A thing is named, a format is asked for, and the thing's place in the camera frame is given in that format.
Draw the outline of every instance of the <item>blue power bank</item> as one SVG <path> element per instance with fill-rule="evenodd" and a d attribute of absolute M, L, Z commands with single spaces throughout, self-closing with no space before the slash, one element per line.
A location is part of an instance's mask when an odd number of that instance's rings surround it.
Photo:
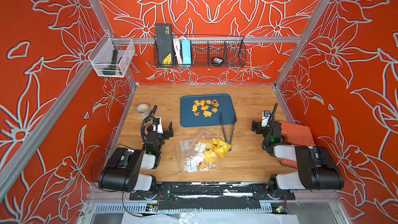
<path fill-rule="evenodd" d="M 183 64 L 192 64 L 191 60 L 191 41 L 190 40 L 182 40 L 182 63 Z"/>

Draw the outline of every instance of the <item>orange wall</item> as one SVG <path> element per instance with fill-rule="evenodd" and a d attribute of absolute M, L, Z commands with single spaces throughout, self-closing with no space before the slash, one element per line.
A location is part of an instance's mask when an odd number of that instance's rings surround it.
<path fill-rule="evenodd" d="M 2 0 L 0 8 L 1 169 L 104 33 L 88 0 Z"/>
<path fill-rule="evenodd" d="M 91 184 L 94 161 L 112 146 L 132 88 L 125 78 L 94 71 L 52 127 L 0 204 L 9 223 L 75 223 Z M 105 156 L 93 169 L 97 181 Z"/>
<path fill-rule="evenodd" d="M 331 0 L 282 87 L 329 148 L 354 223 L 398 221 L 398 0 Z"/>
<path fill-rule="evenodd" d="M 88 0 L 2 0 L 0 168 L 103 36 Z M 131 87 L 92 71 L 0 203 L 2 223 L 76 222 L 94 160 L 109 148 Z M 94 168 L 97 180 L 104 159 Z"/>
<path fill-rule="evenodd" d="M 299 36 L 318 0 L 100 0 L 118 37 L 153 37 L 156 23 L 176 34 Z M 131 70 L 144 84 L 265 84 L 276 81 L 294 44 L 247 47 L 242 68 L 155 68 L 153 48 L 139 45 Z"/>

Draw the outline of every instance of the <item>blue tray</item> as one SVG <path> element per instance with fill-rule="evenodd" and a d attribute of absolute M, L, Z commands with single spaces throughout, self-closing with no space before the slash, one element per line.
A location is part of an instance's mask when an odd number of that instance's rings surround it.
<path fill-rule="evenodd" d="M 211 117 L 203 116 L 203 111 L 198 107 L 200 112 L 199 117 L 195 117 L 192 112 L 193 102 L 198 100 L 214 100 L 216 99 L 220 106 L 217 107 L 218 112 L 213 112 Z M 213 105 L 208 105 L 207 111 L 211 112 Z M 220 113 L 222 112 L 222 124 L 233 124 L 234 122 L 234 105 L 232 104 L 231 96 L 226 93 L 221 94 L 206 94 L 206 95 L 189 95 L 181 97 L 181 125 L 183 127 L 208 127 L 208 126 L 219 126 Z"/>

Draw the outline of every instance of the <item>orange pad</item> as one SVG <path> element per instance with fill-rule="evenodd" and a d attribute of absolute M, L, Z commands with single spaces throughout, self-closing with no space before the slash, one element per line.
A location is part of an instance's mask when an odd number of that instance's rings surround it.
<path fill-rule="evenodd" d="M 281 121 L 282 135 L 285 137 L 286 142 L 292 144 L 300 144 L 305 146 L 315 146 L 314 139 L 312 138 L 311 130 L 307 126 L 299 124 L 291 124 Z M 280 159 L 282 165 L 297 168 L 297 163 L 288 159 Z"/>

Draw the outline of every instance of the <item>black wire basket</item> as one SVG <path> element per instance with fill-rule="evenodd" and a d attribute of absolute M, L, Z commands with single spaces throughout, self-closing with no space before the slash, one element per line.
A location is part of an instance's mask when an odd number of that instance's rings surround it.
<path fill-rule="evenodd" d="M 243 37 L 196 37 L 187 38 L 191 41 L 191 64 L 179 64 L 172 48 L 171 64 L 159 62 L 157 37 L 153 46 L 154 62 L 156 67 L 243 67 L 246 65 L 246 46 Z M 180 56 L 182 57 L 182 48 L 180 41 Z"/>

